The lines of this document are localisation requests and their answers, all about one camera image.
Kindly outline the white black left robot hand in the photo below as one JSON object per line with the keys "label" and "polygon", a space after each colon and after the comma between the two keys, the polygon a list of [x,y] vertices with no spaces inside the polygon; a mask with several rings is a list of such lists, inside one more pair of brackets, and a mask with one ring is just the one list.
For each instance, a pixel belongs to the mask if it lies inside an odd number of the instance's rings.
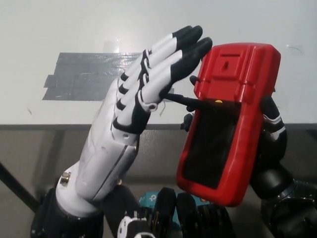
{"label": "white black left robot hand", "polygon": [[133,164],[140,135],[171,87],[188,77],[212,47],[199,25],[185,26],[143,50],[110,85],[78,162],[59,178],[53,206],[55,238],[100,238],[102,201],[126,199],[120,181]]}

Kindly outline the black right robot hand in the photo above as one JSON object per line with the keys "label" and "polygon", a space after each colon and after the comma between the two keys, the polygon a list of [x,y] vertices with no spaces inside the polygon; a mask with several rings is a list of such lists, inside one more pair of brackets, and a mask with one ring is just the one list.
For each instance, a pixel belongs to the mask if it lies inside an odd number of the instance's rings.
{"label": "black right robot hand", "polygon": [[287,132],[270,96],[261,99],[262,128],[248,127],[247,141],[235,146],[237,117],[214,106],[186,115],[188,137],[177,170],[178,186],[195,196],[236,206],[251,186],[262,200],[277,197],[294,186],[291,173],[280,163]]}

